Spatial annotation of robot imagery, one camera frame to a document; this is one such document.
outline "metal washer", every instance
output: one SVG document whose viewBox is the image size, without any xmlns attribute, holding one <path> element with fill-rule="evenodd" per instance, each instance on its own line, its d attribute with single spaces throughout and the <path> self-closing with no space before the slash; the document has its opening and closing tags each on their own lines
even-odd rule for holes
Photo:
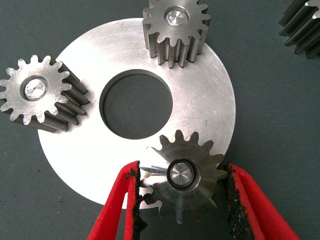
<svg viewBox="0 0 320 240">
<path fill-rule="evenodd" d="M 235 126 L 236 105 L 229 75 L 208 46 L 194 63 L 168 69 L 150 58 L 145 47 L 142 18 L 98 26 L 72 42 L 57 58 L 88 89 L 90 103 L 79 125 L 55 134 L 39 130 L 42 149 L 58 176 L 80 195 L 105 204 L 120 169 L 133 161 L 152 161 L 146 149 L 161 149 L 160 135 L 174 140 L 177 129 L 187 139 L 199 132 L 199 144 L 214 141 L 211 154 L 225 154 Z M 159 79 L 171 93 L 173 106 L 166 125 L 138 140 L 114 134 L 101 115 L 101 100 L 117 80 L 131 74 Z M 141 204 L 141 209 L 156 205 Z"/>
</svg>

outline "center hole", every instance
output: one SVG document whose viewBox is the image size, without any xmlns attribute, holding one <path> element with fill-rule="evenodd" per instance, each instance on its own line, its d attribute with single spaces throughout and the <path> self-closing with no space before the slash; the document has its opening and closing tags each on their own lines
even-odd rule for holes
<svg viewBox="0 0 320 240">
<path fill-rule="evenodd" d="M 103 99 L 101 116 L 112 132 L 126 139 L 144 139 L 167 123 L 173 108 L 171 93 L 155 77 L 131 74 L 110 81 L 114 84 Z"/>
</svg>

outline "red clamp jaw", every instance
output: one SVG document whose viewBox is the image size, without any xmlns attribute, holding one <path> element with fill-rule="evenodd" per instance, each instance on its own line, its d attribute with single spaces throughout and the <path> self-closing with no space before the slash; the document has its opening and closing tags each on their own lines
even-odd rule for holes
<svg viewBox="0 0 320 240">
<path fill-rule="evenodd" d="M 229 221 L 235 239 L 299 239 L 246 171 L 232 164 L 228 170 Z"/>
<path fill-rule="evenodd" d="M 124 240 L 139 239 L 140 232 L 147 226 L 139 214 L 142 199 L 139 196 L 140 169 L 135 161 L 124 166 L 119 172 L 109 197 L 97 218 L 88 240 L 116 239 L 120 214 L 126 193 Z"/>
</svg>

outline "aluminum disc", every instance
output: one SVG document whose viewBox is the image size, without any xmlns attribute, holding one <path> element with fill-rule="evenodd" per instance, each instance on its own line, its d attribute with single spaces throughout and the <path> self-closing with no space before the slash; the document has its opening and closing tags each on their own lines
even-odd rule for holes
<svg viewBox="0 0 320 240">
<path fill-rule="evenodd" d="M 39 130 L 46 158 L 58 176 L 80 195 L 105 204 L 120 169 L 133 161 L 152 161 L 147 147 L 161 149 L 160 135 L 174 140 L 176 130 L 186 139 L 198 132 L 199 144 L 214 141 L 211 154 L 225 154 L 235 126 L 236 105 L 229 75 L 214 51 L 202 54 L 184 68 L 169 69 L 150 58 L 145 47 L 142 18 L 123 19 L 98 26 L 72 42 L 57 58 L 88 89 L 87 115 L 67 132 Z M 102 118 L 106 92 L 117 80 L 147 74 L 166 85 L 172 96 L 168 122 L 156 134 L 138 140 L 113 133 Z M 142 204 L 140 208 L 152 206 Z"/>
</svg>

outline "metal gear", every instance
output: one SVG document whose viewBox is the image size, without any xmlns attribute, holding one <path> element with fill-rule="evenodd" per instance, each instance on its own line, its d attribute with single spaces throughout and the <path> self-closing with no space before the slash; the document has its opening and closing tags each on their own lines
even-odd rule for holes
<svg viewBox="0 0 320 240">
<path fill-rule="evenodd" d="M 186 59 L 194 62 L 209 30 L 211 16 L 207 10 L 208 5 L 199 5 L 199 0 L 149 0 L 142 23 L 150 57 L 158 56 L 160 65 L 168 60 L 170 68 L 175 61 L 181 67 Z"/>
<path fill-rule="evenodd" d="M 6 100 L 1 112 L 10 114 L 13 122 L 48 132 L 78 124 L 76 115 L 86 114 L 80 106 L 89 103 L 87 90 L 61 61 L 46 56 L 39 62 L 33 55 L 29 64 L 20 59 L 18 66 L 6 70 L 10 79 L 0 80 L 5 87 L 0 99 Z"/>
<path fill-rule="evenodd" d="M 215 210 L 217 206 L 212 196 L 223 191 L 217 181 L 228 176 L 226 171 L 217 169 L 224 155 L 209 153 L 214 142 L 209 140 L 200 146 L 198 141 L 197 132 L 189 141 L 185 141 L 180 130 L 176 131 L 174 142 L 161 135 L 162 149 L 153 148 L 159 159 L 152 159 L 152 166 L 140 166 L 145 171 L 142 187 L 153 190 L 144 196 L 145 202 L 154 204 L 160 200 L 159 215 L 163 217 L 174 210 L 178 224 L 183 222 L 186 212 L 191 212 L 195 220 L 200 221 L 207 210 Z"/>
<path fill-rule="evenodd" d="M 305 51 L 312 59 L 320 55 L 320 0 L 295 0 L 279 22 L 280 35 L 288 36 L 286 46 L 296 45 L 295 54 Z"/>
</svg>

